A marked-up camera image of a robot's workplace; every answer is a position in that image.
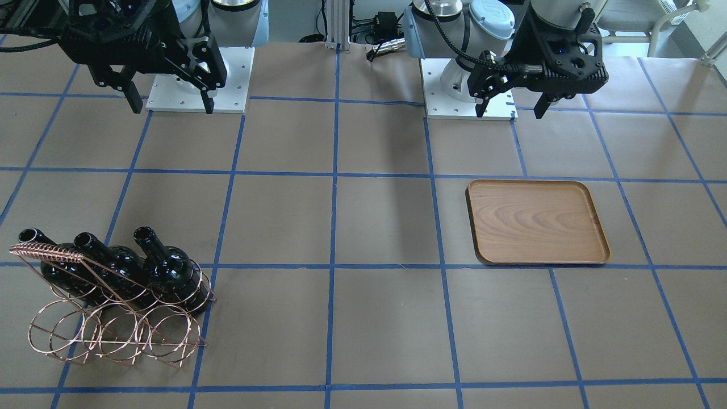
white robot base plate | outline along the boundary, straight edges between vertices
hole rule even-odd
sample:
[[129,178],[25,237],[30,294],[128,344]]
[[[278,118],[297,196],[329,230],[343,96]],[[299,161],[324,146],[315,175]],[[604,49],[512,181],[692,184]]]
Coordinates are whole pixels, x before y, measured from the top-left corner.
[[[214,112],[244,114],[250,86],[252,60],[255,48],[220,48],[228,70],[224,88],[214,97]],[[204,112],[199,90],[175,75],[158,75],[146,102],[149,111]]]
[[432,119],[477,119],[484,121],[510,121],[518,118],[513,94],[506,92],[490,100],[485,114],[478,118],[475,113],[475,99],[471,102],[456,100],[442,89],[439,77],[449,62],[448,58],[425,58],[421,61],[424,99],[427,117]]

wine bottle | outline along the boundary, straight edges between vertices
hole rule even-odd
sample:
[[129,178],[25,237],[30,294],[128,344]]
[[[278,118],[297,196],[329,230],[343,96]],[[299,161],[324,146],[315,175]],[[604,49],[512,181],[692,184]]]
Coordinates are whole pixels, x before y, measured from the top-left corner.
[[87,232],[76,236],[73,243],[81,253],[117,273],[92,266],[98,277],[122,300],[133,299],[130,303],[134,309],[147,309],[156,302],[149,292],[139,296],[148,286],[149,280],[142,271],[142,260],[134,250],[125,246],[107,247],[96,236]]
[[204,311],[209,292],[200,283],[199,273],[181,249],[165,246],[151,227],[139,227],[134,241],[147,255],[143,271],[154,293],[164,303],[172,303],[193,315]]
[[[38,229],[25,229],[20,232],[17,238],[21,243],[56,245],[53,240]],[[71,243],[62,243],[57,246],[66,250],[79,251]],[[93,274],[86,267],[79,263],[58,262],[54,264],[55,266],[45,261],[41,262],[41,274],[48,282],[67,292],[71,298],[86,301],[90,306],[99,306],[107,301],[100,288],[97,288]]]

metal post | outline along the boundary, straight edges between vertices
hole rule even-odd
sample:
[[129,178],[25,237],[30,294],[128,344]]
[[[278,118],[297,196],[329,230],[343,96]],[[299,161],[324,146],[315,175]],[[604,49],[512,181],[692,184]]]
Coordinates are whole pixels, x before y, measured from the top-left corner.
[[326,47],[336,48],[340,44],[341,51],[348,51],[349,41],[349,0],[327,0],[326,17],[328,19],[328,33],[326,34]]
[[702,65],[714,65],[715,61],[722,55],[727,49],[727,32],[708,49],[702,56]]

bottle opening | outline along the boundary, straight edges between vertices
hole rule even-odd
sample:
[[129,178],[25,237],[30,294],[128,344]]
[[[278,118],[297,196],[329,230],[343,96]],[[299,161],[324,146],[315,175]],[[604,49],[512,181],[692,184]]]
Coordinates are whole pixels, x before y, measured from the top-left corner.
[[151,227],[139,227],[134,232],[134,238],[137,240],[146,240],[149,237],[151,237],[154,234],[154,231],[151,229]]
[[78,247],[87,246],[90,242],[91,242],[90,233],[80,233],[78,236],[76,236],[76,238],[73,241],[73,243]]
[[37,229],[25,229],[20,232],[20,234],[17,236],[17,239],[20,240],[21,243],[28,243],[35,240],[37,236]]

rectangular tray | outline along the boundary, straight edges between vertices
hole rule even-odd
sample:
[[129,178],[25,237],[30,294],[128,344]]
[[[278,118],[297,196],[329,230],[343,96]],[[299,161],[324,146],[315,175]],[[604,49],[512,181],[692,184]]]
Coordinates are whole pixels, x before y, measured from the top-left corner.
[[479,179],[467,187],[479,256],[498,264],[602,264],[611,257],[588,188]]

